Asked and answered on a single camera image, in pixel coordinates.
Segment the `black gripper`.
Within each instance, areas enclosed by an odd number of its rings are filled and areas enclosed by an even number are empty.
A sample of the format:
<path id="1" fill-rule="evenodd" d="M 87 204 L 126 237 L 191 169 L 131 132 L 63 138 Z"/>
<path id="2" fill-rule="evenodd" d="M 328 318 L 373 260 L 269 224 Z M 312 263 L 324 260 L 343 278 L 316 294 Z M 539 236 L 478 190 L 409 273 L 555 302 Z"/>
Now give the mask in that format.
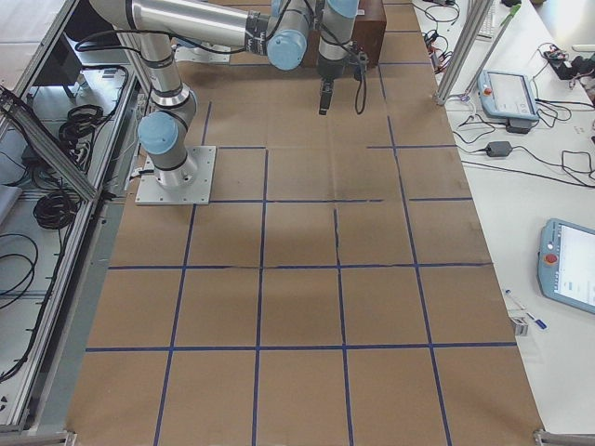
<path id="1" fill-rule="evenodd" d="M 327 115 L 332 101 L 332 81 L 340 78 L 346 68 L 346 59 L 317 59 L 317 72 L 323 79 L 320 88 L 319 114 Z"/>

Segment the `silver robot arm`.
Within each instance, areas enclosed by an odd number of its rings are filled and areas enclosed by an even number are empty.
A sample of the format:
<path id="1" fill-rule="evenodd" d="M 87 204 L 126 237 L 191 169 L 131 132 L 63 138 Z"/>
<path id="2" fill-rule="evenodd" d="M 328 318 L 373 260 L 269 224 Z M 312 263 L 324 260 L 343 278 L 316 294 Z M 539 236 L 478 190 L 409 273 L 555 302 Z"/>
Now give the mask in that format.
<path id="1" fill-rule="evenodd" d="M 355 1 L 274 1 L 270 13 L 206 1 L 94 1 L 91 6 L 117 32 L 138 38 L 141 70 L 149 77 L 156 107 L 141 120 L 138 135 L 153 164 L 155 183 L 165 190 L 191 185 L 199 172 L 198 161 L 185 145 L 197 99 L 180 78 L 172 39 L 192 46 L 231 47 L 264 56 L 274 67 L 290 71 L 302 61 L 308 37 L 317 30 L 319 113 L 328 112 L 334 82 L 348 66 L 359 88 L 365 89 L 367 57 L 351 39 Z"/>

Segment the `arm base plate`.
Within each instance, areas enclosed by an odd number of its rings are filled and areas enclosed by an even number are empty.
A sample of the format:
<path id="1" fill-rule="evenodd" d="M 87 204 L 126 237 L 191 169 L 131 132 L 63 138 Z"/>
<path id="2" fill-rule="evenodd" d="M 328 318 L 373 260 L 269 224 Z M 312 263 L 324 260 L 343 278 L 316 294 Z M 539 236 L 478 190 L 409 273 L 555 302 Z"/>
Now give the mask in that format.
<path id="1" fill-rule="evenodd" d="M 210 202 L 217 148 L 195 146 L 187 149 L 180 168 L 160 170 L 150 157 L 143 166 L 135 203 L 138 205 L 206 205 Z"/>

